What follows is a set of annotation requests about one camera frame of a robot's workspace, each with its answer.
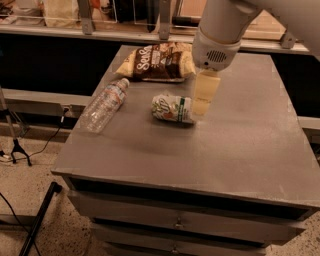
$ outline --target table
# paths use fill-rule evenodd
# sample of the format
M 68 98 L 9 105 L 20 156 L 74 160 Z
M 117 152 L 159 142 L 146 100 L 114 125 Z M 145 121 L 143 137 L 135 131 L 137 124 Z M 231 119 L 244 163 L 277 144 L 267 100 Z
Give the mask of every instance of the table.
M 121 47 L 94 94 L 133 49 Z M 190 78 L 132 82 L 101 134 L 71 132 L 52 173 L 110 254 L 264 255 L 319 210 L 319 165 L 271 58 L 239 53 L 220 75 L 195 125 L 151 115 L 155 95 L 191 96 Z

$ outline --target clear water bottle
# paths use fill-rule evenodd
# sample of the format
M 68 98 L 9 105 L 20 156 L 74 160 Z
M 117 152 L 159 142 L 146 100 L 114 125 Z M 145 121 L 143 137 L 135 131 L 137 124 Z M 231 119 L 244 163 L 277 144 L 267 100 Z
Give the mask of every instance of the clear water bottle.
M 126 98 L 129 80 L 122 78 L 110 82 L 84 109 L 80 127 L 100 133 Z

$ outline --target floor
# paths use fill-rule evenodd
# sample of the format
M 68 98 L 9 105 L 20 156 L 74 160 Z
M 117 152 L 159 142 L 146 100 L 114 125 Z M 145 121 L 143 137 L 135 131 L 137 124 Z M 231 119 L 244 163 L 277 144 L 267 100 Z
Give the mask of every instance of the floor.
M 56 128 L 31 126 L 28 133 L 19 139 L 21 147 L 29 154 L 43 149 Z M 0 162 L 0 192 L 7 198 L 17 215 L 36 215 L 52 181 L 62 185 L 55 194 L 44 217 L 36 238 L 42 256 L 103 256 L 108 255 L 91 234 L 90 221 L 75 210 L 67 198 L 68 187 L 64 181 L 53 176 L 50 168 L 70 130 L 62 129 L 49 142 L 42 153 L 31 156 L 32 166 L 25 159 L 16 164 Z M 13 148 L 12 138 L 6 123 L 0 123 L 0 143 L 6 153 Z M 0 214 L 11 214 L 9 207 L 0 198 Z M 307 230 L 286 245 L 270 246 L 267 256 L 318 256 L 320 255 L 320 213 L 306 221 Z M 0 256 L 19 255 L 26 233 L 20 229 L 0 229 Z M 36 256 L 34 246 L 31 256 Z

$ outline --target black tripod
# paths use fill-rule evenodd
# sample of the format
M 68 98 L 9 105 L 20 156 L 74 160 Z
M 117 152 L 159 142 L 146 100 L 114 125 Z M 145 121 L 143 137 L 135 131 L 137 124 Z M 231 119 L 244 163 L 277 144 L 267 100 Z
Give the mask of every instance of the black tripod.
M 11 117 L 10 117 L 10 112 L 9 112 L 9 110 L 7 108 L 7 104 L 6 104 L 6 101 L 5 101 L 1 86 L 0 86 L 0 100 L 1 100 L 2 108 L 3 108 L 3 112 L 6 115 L 6 119 L 7 119 L 7 122 L 9 124 L 9 129 L 10 129 L 11 137 L 13 139 L 13 144 L 14 144 L 13 149 L 11 151 L 12 162 L 14 164 L 17 162 L 17 160 L 14 157 L 14 153 L 21 153 L 21 154 L 26 156 L 27 161 L 28 161 L 28 165 L 31 166 L 32 164 L 31 164 L 29 155 L 20 146 L 19 141 L 18 141 L 18 139 L 17 139 L 17 137 L 16 137 L 16 135 L 14 133 L 13 125 L 12 125 Z

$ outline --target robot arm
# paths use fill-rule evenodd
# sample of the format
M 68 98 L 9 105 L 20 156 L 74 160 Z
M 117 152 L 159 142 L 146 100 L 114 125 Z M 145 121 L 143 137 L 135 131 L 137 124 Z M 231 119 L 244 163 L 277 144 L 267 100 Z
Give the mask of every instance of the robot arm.
M 228 67 L 247 27 L 262 10 L 320 60 L 320 0 L 207 0 L 193 42 L 195 65 L 215 71 Z

